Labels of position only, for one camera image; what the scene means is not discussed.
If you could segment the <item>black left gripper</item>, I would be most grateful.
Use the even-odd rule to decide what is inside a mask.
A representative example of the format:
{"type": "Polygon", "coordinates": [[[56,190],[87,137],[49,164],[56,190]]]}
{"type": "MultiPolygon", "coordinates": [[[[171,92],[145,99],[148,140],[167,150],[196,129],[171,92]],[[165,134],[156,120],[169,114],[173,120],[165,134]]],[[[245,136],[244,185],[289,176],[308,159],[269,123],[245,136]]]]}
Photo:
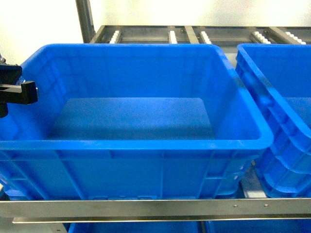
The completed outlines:
{"type": "Polygon", "coordinates": [[[7,103],[33,104],[38,101],[37,87],[34,81],[16,85],[22,75],[19,65],[0,65],[0,117],[8,115],[7,103]]]}

